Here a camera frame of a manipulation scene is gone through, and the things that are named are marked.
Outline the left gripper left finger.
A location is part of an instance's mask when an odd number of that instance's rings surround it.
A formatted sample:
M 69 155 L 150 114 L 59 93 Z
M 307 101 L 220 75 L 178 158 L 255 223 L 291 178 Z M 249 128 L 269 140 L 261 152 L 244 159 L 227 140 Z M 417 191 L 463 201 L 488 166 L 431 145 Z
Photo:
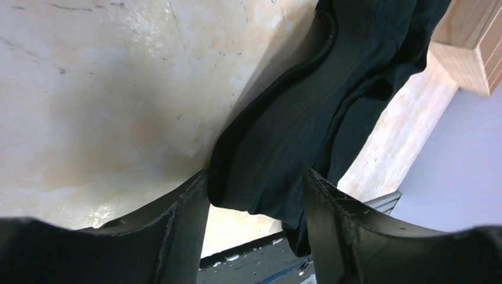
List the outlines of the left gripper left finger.
M 208 219 L 207 174 L 99 228 L 1 219 L 2 283 L 195 283 Z

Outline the black boxer underwear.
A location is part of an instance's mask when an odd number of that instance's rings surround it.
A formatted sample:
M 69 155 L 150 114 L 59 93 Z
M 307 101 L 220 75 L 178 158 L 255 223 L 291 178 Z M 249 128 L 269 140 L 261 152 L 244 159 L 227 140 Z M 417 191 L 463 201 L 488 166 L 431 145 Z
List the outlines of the black boxer underwear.
M 292 252 L 311 253 L 302 176 L 347 172 L 383 110 L 427 65 L 449 1 L 319 1 L 321 49 L 280 75 L 218 138 L 208 198 L 279 220 Z

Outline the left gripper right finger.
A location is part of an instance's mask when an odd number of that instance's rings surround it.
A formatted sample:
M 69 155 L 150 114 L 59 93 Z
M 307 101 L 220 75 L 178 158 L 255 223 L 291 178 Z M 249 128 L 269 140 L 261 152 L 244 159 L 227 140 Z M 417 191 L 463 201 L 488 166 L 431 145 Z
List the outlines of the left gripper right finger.
M 500 283 L 501 227 L 446 233 L 381 213 L 317 172 L 303 176 L 318 283 Z

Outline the wooden compartment tray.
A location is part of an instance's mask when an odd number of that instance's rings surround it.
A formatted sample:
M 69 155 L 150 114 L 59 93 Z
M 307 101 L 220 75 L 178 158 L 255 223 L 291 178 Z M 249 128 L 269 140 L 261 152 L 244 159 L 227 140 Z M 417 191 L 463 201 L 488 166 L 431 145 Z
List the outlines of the wooden compartment tray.
M 461 89 L 491 97 L 501 81 L 501 1 L 452 1 L 430 49 Z

